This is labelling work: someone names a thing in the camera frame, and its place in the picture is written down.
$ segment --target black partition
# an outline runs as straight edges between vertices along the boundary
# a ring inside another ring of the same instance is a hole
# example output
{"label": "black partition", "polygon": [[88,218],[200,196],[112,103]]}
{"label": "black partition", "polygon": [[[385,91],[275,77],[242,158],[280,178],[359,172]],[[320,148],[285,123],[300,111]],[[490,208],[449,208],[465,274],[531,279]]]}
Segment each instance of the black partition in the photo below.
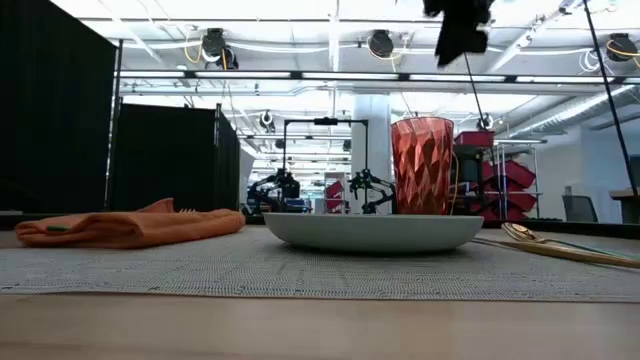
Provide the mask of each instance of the black partition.
{"label": "black partition", "polygon": [[48,0],[0,12],[0,210],[102,210],[116,48]]}
{"label": "black partition", "polygon": [[114,145],[111,210],[237,208],[238,139],[216,110],[122,105]]}

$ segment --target white column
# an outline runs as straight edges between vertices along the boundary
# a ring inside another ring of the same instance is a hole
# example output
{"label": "white column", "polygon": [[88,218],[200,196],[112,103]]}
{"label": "white column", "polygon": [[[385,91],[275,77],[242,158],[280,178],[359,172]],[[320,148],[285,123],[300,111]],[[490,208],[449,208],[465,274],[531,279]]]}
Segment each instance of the white column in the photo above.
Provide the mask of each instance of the white column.
{"label": "white column", "polygon": [[[391,180],[391,105],[388,95],[357,95],[354,99],[353,120],[369,120],[369,169],[386,181]],[[351,129],[351,176],[365,168],[365,127],[353,124]],[[374,191],[368,191],[368,201],[380,199]],[[362,213],[364,191],[358,192],[358,200],[351,194],[351,212]],[[391,214],[391,204],[378,207],[380,214]]]}

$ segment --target wooden table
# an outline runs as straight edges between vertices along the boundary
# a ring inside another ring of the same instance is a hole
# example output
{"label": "wooden table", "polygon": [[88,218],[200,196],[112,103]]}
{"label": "wooden table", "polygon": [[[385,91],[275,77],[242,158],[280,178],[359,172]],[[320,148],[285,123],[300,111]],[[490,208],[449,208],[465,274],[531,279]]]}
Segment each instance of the wooden table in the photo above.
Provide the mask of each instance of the wooden table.
{"label": "wooden table", "polygon": [[638,334],[637,304],[0,295],[11,360],[635,360]]}
{"label": "wooden table", "polygon": [[633,196],[633,189],[610,191],[613,200],[622,205],[622,222],[624,224],[640,224],[640,199]]}

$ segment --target black cable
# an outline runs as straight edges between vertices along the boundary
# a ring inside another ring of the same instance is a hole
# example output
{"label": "black cable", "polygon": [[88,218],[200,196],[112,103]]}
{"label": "black cable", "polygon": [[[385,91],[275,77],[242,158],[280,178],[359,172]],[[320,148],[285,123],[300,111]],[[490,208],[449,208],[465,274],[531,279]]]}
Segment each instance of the black cable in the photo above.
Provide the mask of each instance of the black cable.
{"label": "black cable", "polygon": [[[464,53],[464,61],[467,64],[467,73],[469,74],[469,81],[471,82],[471,87],[473,88],[473,95],[476,98],[476,105],[478,105],[478,113],[480,115],[480,122],[484,123],[484,116],[482,115],[482,107],[480,106],[480,98],[478,97],[478,91],[476,90],[476,83],[473,81],[473,75],[471,74],[471,65],[469,65],[469,57],[467,56],[467,53]],[[495,156],[495,153],[493,151],[493,144],[491,144],[491,147],[489,148],[489,151],[491,152],[491,162],[493,162],[493,173],[497,174],[498,173],[498,168],[497,168],[497,159]],[[502,209],[502,179],[498,178],[498,201],[500,202],[500,209]],[[500,212],[500,220],[506,220],[506,211],[501,211]]]}
{"label": "black cable", "polygon": [[[591,30],[591,38],[593,39],[593,45],[596,49],[600,49],[600,44],[598,43],[598,37],[596,36],[596,30],[593,26],[593,19],[591,19],[591,11],[589,11],[588,0],[582,0],[584,3],[584,10],[587,13],[587,20],[589,21],[589,29]],[[631,161],[629,160],[629,152],[627,151],[627,145],[624,142],[624,136],[622,135],[622,129],[620,128],[620,119],[618,118],[618,111],[616,110],[616,103],[613,100],[613,95],[611,94],[611,86],[609,86],[609,78],[607,76],[607,72],[604,67],[604,59],[602,58],[602,53],[600,51],[596,51],[598,55],[598,63],[600,63],[600,72],[602,72],[602,78],[604,80],[604,87],[607,90],[607,97],[609,98],[609,106],[611,107],[611,114],[613,115],[613,122],[616,126],[616,133],[618,134],[618,141],[620,142],[620,148],[622,149],[622,156],[624,157],[624,165],[627,168],[627,175],[629,176],[629,184],[631,185],[631,190],[633,191],[633,196],[638,197],[638,189],[636,188],[636,182],[633,178],[633,171],[631,170]]]}

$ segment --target red glass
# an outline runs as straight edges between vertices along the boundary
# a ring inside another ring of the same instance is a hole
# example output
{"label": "red glass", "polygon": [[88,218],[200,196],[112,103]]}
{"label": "red glass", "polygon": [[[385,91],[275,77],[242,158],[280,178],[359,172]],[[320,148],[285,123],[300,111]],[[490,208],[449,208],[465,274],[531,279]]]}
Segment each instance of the red glass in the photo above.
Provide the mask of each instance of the red glass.
{"label": "red glass", "polygon": [[400,214],[444,215],[447,211],[453,122],[438,117],[391,125],[396,196]]}

